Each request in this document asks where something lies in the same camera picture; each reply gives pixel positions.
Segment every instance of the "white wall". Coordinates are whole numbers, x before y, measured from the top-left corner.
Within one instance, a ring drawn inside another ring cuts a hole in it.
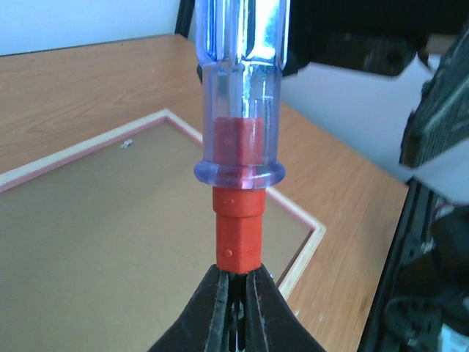
[[[179,0],[3,0],[0,54],[172,33],[178,7]],[[192,25],[189,39],[194,35]],[[416,175],[447,197],[469,202],[469,141],[418,170],[398,163],[407,117],[430,77],[417,61],[397,79],[309,65],[284,80],[282,98],[400,180]]]
[[[174,32],[179,0],[1,0],[0,55]]]

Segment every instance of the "black clamp jaw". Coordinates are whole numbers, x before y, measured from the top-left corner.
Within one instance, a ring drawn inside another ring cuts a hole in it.
[[[261,268],[246,275],[212,265],[188,305],[149,352],[325,352]]]

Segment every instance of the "red bit holder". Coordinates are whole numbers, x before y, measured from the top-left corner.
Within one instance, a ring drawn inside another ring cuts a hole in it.
[[[263,121],[252,118],[215,119],[214,162],[229,166],[262,164]],[[239,179],[252,168],[241,168]],[[216,212],[216,258],[221,270],[245,274],[260,268],[265,188],[213,187]]]

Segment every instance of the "wooden desk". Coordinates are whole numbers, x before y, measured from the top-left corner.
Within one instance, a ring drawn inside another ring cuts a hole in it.
[[[164,108],[201,130],[195,49],[166,36],[3,57],[0,107],[0,173]],[[289,305],[327,351],[356,351],[407,187],[286,106],[279,144],[278,189],[327,226]]]

